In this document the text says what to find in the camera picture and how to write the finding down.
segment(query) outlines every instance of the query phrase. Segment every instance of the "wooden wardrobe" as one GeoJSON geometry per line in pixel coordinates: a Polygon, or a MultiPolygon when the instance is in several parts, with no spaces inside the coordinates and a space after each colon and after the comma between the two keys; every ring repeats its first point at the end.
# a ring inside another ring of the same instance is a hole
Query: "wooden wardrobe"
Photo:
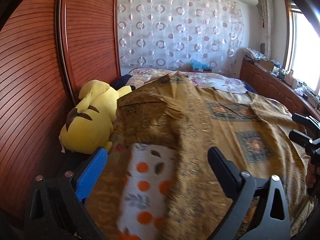
{"type": "Polygon", "coordinates": [[[115,9],[116,0],[23,0],[0,29],[2,213],[23,220],[36,176],[57,175],[58,136],[81,86],[120,75],[115,9]]]}

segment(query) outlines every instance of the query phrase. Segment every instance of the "yellow plush toy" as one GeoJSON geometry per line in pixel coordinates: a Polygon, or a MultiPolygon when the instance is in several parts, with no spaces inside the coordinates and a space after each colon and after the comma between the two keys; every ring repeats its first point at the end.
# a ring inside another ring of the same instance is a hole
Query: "yellow plush toy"
{"type": "Polygon", "coordinates": [[[61,129],[63,146],[85,154],[92,154],[97,147],[110,151],[109,137],[116,120],[117,100],[131,91],[131,86],[115,90],[99,80],[87,82],[79,93],[82,100],[70,111],[61,129]]]}

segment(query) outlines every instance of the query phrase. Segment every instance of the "window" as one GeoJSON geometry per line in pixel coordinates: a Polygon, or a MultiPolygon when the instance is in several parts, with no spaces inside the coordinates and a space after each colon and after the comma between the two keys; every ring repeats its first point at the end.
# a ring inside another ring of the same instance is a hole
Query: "window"
{"type": "Polygon", "coordinates": [[[305,82],[310,90],[320,89],[320,38],[307,18],[292,0],[287,7],[287,57],[285,68],[293,70],[294,78],[305,82]]]}

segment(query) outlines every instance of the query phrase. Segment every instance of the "brown bedspread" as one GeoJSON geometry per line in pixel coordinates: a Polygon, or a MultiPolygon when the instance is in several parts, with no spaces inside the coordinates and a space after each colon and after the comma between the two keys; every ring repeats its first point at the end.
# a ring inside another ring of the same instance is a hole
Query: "brown bedspread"
{"type": "MultiPolygon", "coordinates": [[[[278,102],[250,92],[201,89],[185,77],[167,75],[120,98],[118,111],[121,125],[115,133],[126,147],[138,142],[177,149],[162,239],[206,239],[230,207],[207,161],[212,146],[256,177],[278,174],[292,225],[308,202],[308,157],[288,138],[290,130],[303,127],[278,102]]],[[[118,239],[116,219],[129,158],[125,149],[112,151],[88,199],[90,215],[109,240],[118,239]]]]}

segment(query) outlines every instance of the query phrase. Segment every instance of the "blue gripper pad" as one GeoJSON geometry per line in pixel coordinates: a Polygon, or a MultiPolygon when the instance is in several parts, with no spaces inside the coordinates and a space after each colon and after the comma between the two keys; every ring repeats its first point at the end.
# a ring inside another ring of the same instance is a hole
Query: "blue gripper pad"
{"type": "Polygon", "coordinates": [[[87,198],[96,184],[102,170],[106,166],[108,153],[105,148],[98,148],[98,152],[85,168],[76,182],[76,195],[79,201],[87,198]]]}

